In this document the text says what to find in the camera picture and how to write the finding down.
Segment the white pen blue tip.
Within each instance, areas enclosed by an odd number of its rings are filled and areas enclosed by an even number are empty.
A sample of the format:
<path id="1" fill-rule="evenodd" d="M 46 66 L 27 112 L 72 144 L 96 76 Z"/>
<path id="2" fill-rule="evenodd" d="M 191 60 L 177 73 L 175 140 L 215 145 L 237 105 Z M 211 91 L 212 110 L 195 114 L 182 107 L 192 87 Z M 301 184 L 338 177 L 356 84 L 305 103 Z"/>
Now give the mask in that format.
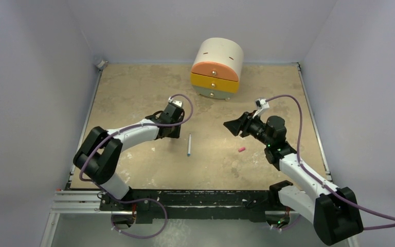
<path id="1" fill-rule="evenodd" d="M 188 136 L 187 156 L 191 156 L 192 134 Z"/>

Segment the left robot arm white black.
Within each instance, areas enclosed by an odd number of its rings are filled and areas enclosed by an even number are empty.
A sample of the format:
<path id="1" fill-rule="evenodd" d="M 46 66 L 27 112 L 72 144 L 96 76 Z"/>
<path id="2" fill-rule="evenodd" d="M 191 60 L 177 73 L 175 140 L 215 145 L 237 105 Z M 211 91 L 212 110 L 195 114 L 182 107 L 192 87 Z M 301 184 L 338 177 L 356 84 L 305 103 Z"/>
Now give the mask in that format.
<path id="1" fill-rule="evenodd" d="M 163 111 L 157 111 L 140 122 L 122 129 L 105 130 L 94 127 L 74 156 L 73 164 L 83 174 L 113 197 L 119 210 L 127 210 L 133 203 L 133 190 L 116 173 L 121 152 L 144 142 L 179 138 L 185 111 L 178 100 L 169 102 Z"/>

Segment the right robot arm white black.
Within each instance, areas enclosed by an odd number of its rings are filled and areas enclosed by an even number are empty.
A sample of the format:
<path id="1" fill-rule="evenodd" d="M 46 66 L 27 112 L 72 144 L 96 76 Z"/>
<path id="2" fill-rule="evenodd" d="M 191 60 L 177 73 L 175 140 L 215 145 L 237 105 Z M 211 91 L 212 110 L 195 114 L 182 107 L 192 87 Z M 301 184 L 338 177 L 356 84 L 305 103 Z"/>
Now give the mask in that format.
<path id="1" fill-rule="evenodd" d="M 252 136 L 265 145 L 267 161 L 296 185 L 288 185 L 268 195 L 274 209 L 284 206 L 297 211 L 313 224 L 315 233 L 326 245 L 333 245 L 364 230 L 355 193 L 327 181 L 300 157 L 286 140 L 285 121 L 270 116 L 266 122 L 253 113 L 223 123 L 234 136 Z"/>

